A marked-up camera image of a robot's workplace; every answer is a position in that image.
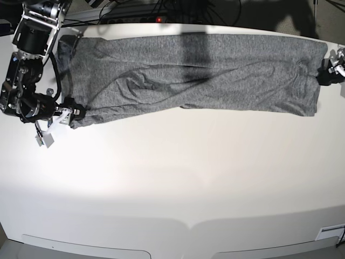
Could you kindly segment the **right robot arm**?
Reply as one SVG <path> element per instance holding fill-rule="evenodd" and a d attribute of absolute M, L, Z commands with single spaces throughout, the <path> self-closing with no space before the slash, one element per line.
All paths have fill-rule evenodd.
<path fill-rule="evenodd" d="M 38 145 L 50 147 L 54 142 L 51 132 L 59 123 L 70 125 L 86 113 L 73 98 L 57 103 L 62 86 L 52 51 L 71 1 L 1 1 L 1 4 L 23 8 L 12 41 L 17 50 L 12 53 L 1 88 L 1 111 L 23 123 L 33 123 Z M 49 88 L 42 94 L 36 92 L 36 83 L 42 78 L 46 60 L 52 63 L 57 89 Z"/>

